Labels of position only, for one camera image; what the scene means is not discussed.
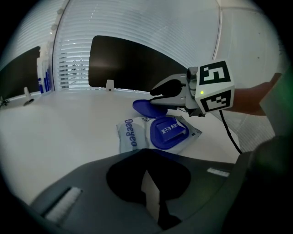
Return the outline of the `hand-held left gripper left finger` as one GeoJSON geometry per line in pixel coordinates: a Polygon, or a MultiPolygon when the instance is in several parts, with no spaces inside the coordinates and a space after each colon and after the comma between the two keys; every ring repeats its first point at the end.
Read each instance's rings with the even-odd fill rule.
{"type": "Polygon", "coordinates": [[[146,194],[141,189],[147,171],[146,155],[147,150],[142,149],[112,165],[108,170],[107,184],[120,199],[139,204],[146,203],[146,194]]]}

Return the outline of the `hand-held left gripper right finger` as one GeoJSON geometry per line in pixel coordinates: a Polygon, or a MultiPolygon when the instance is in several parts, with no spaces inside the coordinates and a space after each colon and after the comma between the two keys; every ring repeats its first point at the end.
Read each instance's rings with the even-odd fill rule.
{"type": "Polygon", "coordinates": [[[190,171],[176,161],[179,156],[151,150],[147,154],[147,171],[158,188],[158,225],[167,230],[181,220],[168,211],[166,201],[179,198],[191,181],[190,171]]]}

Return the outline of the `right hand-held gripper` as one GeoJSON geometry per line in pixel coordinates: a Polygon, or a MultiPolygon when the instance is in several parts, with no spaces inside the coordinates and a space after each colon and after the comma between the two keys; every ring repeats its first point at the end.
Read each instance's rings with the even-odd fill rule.
{"type": "Polygon", "coordinates": [[[183,108],[190,117],[203,117],[212,111],[231,108],[234,90],[235,83],[227,60],[216,59],[160,81],[150,94],[162,96],[152,98],[150,103],[168,109],[183,108]]]}

